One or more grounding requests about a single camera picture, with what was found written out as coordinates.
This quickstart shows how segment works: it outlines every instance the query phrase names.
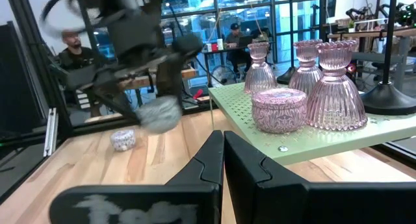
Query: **person sitting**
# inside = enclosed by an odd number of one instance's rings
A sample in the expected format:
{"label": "person sitting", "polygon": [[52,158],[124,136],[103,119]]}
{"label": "person sitting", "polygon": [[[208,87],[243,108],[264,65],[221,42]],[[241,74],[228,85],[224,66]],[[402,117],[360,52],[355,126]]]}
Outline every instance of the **person sitting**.
{"label": "person sitting", "polygon": [[[238,45],[240,38],[243,36],[243,33],[241,33],[240,31],[240,26],[236,23],[233,23],[231,24],[231,33],[226,38],[226,43],[236,43]],[[244,69],[245,73],[249,70],[250,66],[252,65],[252,58],[250,57],[250,54],[246,52],[244,49],[230,51],[228,53],[227,58],[233,64],[234,73],[237,77],[240,77],[240,71],[238,67],[239,62],[246,63],[246,69]]]}
{"label": "person sitting", "polygon": [[[64,31],[62,33],[62,42],[67,45],[67,48],[59,53],[58,58],[64,70],[73,71],[94,63],[94,52],[92,49],[82,46],[78,34]],[[100,59],[102,64],[109,64],[105,56],[100,55]],[[64,96],[67,107],[77,106],[76,93],[74,91],[64,90]],[[88,96],[88,99],[90,101],[91,117],[101,116],[101,112],[99,111],[100,106],[97,104],[95,98]]]}

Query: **small jar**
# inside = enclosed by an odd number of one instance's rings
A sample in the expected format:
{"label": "small jar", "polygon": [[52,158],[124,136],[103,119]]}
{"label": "small jar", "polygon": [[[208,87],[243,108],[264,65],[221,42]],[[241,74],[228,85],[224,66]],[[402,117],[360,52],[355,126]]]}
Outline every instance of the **small jar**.
{"label": "small jar", "polygon": [[111,145],[116,151],[127,151],[136,146],[136,136],[134,130],[118,131],[110,137]]}
{"label": "small jar", "polygon": [[306,93],[290,88],[262,91],[252,96],[254,122],[262,131],[283,134],[298,130],[306,120]]}

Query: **red object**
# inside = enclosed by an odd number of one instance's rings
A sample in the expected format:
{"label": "red object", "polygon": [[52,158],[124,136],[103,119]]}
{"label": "red object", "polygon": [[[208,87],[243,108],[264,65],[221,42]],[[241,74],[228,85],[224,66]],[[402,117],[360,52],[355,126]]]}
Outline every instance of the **red object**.
{"label": "red object", "polygon": [[199,98],[201,95],[202,95],[202,90],[198,90],[198,91],[196,92],[196,94],[194,95],[194,99]]}
{"label": "red object", "polygon": [[213,51],[217,51],[218,50],[218,44],[212,44],[211,48],[213,49]]}

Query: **pink candle jar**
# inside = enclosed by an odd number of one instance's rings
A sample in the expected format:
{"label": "pink candle jar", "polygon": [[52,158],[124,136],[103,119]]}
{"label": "pink candle jar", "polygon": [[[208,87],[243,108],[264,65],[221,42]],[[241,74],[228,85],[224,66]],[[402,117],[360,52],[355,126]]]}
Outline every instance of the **pink candle jar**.
{"label": "pink candle jar", "polygon": [[306,93],[290,88],[262,91],[252,96],[253,120],[262,131],[287,133],[298,130],[306,120]]}

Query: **pink glass vase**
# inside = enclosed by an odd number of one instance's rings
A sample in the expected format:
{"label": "pink glass vase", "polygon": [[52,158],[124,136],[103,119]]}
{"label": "pink glass vase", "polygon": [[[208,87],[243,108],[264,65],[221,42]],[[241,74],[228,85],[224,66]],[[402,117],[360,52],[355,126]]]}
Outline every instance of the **pink glass vase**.
{"label": "pink glass vase", "polygon": [[324,76],[315,65],[315,59],[318,57],[316,45],[319,43],[322,43],[322,40],[305,40],[293,43],[300,67],[294,72],[289,82],[289,88],[300,90],[309,95],[319,79]]}
{"label": "pink glass vase", "polygon": [[345,75],[356,41],[318,44],[324,76],[307,101],[306,123],[331,131],[358,129],[367,123],[363,102],[354,83]]}
{"label": "pink glass vase", "polygon": [[248,48],[253,64],[247,72],[244,92],[257,93],[276,88],[278,86],[276,77],[272,68],[265,62],[268,42],[250,44]]}

